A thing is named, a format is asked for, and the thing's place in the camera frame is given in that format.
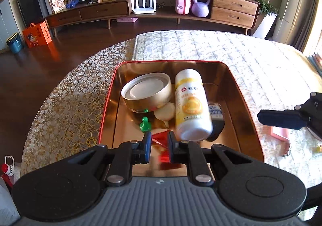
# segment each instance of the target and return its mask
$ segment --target cabinet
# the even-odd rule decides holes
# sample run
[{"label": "cabinet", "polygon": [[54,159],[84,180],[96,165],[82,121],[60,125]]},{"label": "cabinet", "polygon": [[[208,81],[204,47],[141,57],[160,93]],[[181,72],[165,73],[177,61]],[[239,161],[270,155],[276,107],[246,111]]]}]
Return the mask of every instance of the cabinet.
[{"label": "cabinet", "polygon": [[74,9],[51,14],[46,17],[46,22],[49,28],[55,30],[63,25],[106,20],[109,29],[111,19],[121,17],[175,18],[178,24],[181,19],[186,19],[232,25],[245,29],[247,34],[247,31],[255,26],[259,9],[259,3],[254,0],[212,0],[210,14],[205,18],[196,17],[191,12],[183,16],[177,14],[175,8],[166,6],[154,13],[134,14],[131,0],[111,0],[99,4],[79,4]]},{"label": "cabinet", "polygon": [[16,32],[19,31],[9,0],[3,0],[0,3],[0,51],[8,47],[6,40]]}]

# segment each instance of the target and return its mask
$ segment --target trash can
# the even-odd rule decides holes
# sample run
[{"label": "trash can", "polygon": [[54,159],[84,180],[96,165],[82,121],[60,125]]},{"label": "trash can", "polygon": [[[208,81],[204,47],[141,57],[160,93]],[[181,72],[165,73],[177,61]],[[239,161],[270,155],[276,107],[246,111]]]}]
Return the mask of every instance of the trash can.
[{"label": "trash can", "polygon": [[19,33],[15,33],[9,39],[7,39],[7,45],[9,46],[12,53],[19,52],[24,46],[22,45]]}]

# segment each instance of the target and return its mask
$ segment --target drawer handle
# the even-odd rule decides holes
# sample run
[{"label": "drawer handle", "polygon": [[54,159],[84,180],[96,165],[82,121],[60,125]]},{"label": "drawer handle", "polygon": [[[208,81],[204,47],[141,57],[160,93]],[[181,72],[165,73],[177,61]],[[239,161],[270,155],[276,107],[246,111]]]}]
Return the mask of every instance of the drawer handle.
[{"label": "drawer handle", "polygon": [[238,19],[239,20],[239,17],[237,16],[233,16],[233,15],[228,15],[229,18],[233,18],[233,19]]},{"label": "drawer handle", "polygon": [[235,5],[239,6],[239,7],[242,7],[242,5],[240,3],[237,3],[237,2],[232,2],[232,4],[235,4]]}]

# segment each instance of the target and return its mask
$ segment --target white flower pot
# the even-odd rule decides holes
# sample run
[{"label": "white flower pot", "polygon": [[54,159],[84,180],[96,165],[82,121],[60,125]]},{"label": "white flower pot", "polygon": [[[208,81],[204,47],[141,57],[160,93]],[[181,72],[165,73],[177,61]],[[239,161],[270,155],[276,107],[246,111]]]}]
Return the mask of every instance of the white flower pot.
[{"label": "white flower pot", "polygon": [[252,36],[256,38],[265,39],[266,35],[268,34],[270,28],[272,27],[276,19],[276,16],[277,14],[274,13],[271,13],[270,15],[267,14]]}]

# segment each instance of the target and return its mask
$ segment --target metal screw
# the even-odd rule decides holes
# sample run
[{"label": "metal screw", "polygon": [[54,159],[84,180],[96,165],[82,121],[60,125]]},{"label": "metal screw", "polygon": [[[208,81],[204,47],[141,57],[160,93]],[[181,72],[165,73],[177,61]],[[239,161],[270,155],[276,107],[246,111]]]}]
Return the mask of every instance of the metal screw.
[{"label": "metal screw", "polygon": [[120,183],[124,180],[124,178],[120,175],[111,175],[107,178],[107,181],[110,183]]},{"label": "metal screw", "polygon": [[211,177],[209,175],[206,175],[206,174],[200,174],[200,175],[196,176],[196,181],[198,181],[198,182],[210,182]]}]

